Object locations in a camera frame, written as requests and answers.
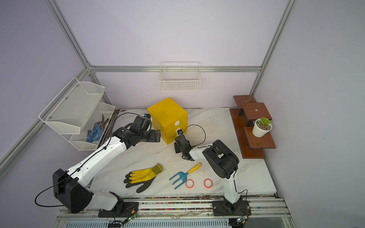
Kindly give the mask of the yellow plastic drawer cabinet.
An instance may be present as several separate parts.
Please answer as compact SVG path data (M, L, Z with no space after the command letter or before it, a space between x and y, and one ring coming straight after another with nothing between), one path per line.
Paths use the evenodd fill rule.
M184 130L188 125L188 113L170 97L152 105L147 111L153 128L161 131L161 139L167 145L175 141L178 130Z

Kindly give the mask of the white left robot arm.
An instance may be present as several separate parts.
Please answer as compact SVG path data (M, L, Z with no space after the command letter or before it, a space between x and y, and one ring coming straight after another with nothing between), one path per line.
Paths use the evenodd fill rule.
M53 192L63 206L71 213L83 210L99 210L102 218L118 217L128 213L124 200L114 192L98 192L89 185L96 174L109 162L131 146L140 142L160 142L160 130L152 129L151 116L137 116L133 123L120 127L91 155L66 171L54 172Z

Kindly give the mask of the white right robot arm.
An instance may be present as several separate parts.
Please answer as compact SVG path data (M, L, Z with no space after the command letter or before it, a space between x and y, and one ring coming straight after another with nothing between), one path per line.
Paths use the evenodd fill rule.
M181 153L188 161L205 159L213 171L222 178L224 187L223 200L213 201L215 216L250 216L252 214L249 203L238 193L235 179L239 159L221 140L202 148L191 146L184 134L175 138L175 152Z

